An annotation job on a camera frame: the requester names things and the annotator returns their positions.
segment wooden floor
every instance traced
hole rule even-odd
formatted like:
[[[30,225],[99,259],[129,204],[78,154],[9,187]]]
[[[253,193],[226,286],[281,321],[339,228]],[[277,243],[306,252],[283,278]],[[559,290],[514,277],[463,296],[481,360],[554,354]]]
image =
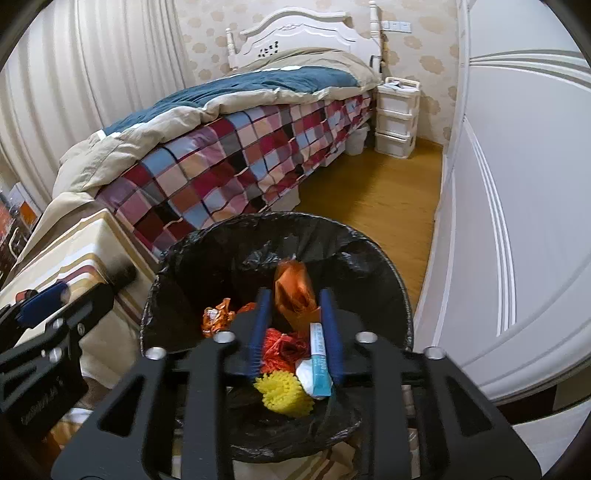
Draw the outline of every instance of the wooden floor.
[[[441,182],[441,148],[418,142],[398,160],[368,148],[341,155],[300,186],[300,212],[333,218],[379,243],[402,275],[413,309],[423,286]]]

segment white trash can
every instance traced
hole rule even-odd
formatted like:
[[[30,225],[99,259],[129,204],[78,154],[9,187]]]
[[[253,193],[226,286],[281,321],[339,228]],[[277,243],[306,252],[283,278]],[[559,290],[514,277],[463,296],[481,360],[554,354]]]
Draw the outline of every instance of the white trash can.
[[[365,139],[368,136],[369,125],[367,123],[361,125],[357,130],[350,133],[347,140],[345,140],[345,153],[347,155],[359,155],[363,153],[365,148]]]

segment yellow sponge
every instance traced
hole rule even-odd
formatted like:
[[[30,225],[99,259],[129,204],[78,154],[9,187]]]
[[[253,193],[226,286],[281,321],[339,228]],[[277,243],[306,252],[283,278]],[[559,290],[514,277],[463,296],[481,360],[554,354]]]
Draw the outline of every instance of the yellow sponge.
[[[314,400],[308,396],[297,377],[284,371],[265,374],[255,380],[262,393],[262,403],[269,410],[288,417],[304,417],[312,411]]]

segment plaid bed skirt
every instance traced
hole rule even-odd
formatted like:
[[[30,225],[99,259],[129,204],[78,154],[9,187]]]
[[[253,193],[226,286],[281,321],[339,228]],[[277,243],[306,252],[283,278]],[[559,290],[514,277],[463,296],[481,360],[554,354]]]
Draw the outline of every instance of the plaid bed skirt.
[[[265,210],[338,150],[370,103],[366,92],[222,115],[160,144],[96,199],[159,257],[191,232]]]

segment cabinet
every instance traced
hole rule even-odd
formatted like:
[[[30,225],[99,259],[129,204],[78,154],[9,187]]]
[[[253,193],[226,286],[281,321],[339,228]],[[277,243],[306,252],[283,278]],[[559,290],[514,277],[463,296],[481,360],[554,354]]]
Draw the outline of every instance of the cabinet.
[[[502,399],[591,353],[591,69],[538,0],[461,2],[459,17],[458,111],[415,346],[440,345]]]

